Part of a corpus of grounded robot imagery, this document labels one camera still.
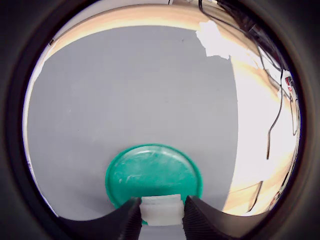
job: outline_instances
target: white block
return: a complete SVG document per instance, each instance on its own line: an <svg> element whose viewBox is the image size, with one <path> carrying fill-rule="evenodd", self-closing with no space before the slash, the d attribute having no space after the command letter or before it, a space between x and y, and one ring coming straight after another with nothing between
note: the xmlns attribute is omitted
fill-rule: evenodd
<svg viewBox="0 0 320 240"><path fill-rule="evenodd" d="M184 202L180 194L143 196L140 205L141 217L149 226L182 224Z"/></svg>

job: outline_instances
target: white object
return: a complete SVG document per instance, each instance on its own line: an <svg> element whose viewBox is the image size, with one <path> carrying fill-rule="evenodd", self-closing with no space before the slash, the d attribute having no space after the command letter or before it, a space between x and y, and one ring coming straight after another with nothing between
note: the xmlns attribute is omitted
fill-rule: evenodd
<svg viewBox="0 0 320 240"><path fill-rule="evenodd" d="M207 22L200 22L199 25L200 30L195 33L202 46L205 48L206 56L220 56L228 60L229 50L227 41L221 36L217 24L214 21L209 20Z"/></svg>
<svg viewBox="0 0 320 240"><path fill-rule="evenodd" d="M184 202L180 194L143 196L140 205L141 217L149 226L182 224Z"/></svg>

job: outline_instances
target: white tape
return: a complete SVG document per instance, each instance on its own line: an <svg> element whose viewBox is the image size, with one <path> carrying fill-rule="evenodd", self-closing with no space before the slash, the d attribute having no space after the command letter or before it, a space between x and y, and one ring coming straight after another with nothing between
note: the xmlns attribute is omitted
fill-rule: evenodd
<svg viewBox="0 0 320 240"><path fill-rule="evenodd" d="M217 24L209 20L200 22L200 30L196 31L196 36L205 48L207 57L220 56L224 59L229 59L229 51L227 41L221 36Z"/></svg>

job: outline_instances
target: gray table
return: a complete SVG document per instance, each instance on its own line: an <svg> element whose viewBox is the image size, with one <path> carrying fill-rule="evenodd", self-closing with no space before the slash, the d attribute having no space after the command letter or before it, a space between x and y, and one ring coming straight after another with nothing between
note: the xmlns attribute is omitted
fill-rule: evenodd
<svg viewBox="0 0 320 240"><path fill-rule="evenodd" d="M39 187L64 218L89 220L113 211L105 189L108 165L144 143L189 155L203 176L202 199L222 210L238 139L232 64L206 57L190 30L99 32L47 60L31 94L27 131ZM140 239L150 234L184 239L181 225L144 226Z"/></svg>

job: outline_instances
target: green plate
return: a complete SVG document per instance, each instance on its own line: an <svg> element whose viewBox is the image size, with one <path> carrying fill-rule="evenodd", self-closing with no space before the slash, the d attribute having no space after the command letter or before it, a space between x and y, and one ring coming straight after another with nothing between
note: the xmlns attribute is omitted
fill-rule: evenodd
<svg viewBox="0 0 320 240"><path fill-rule="evenodd" d="M105 188L119 208L131 197L202 195L203 181L194 162L181 151L162 144L133 146L118 154L105 175Z"/></svg>

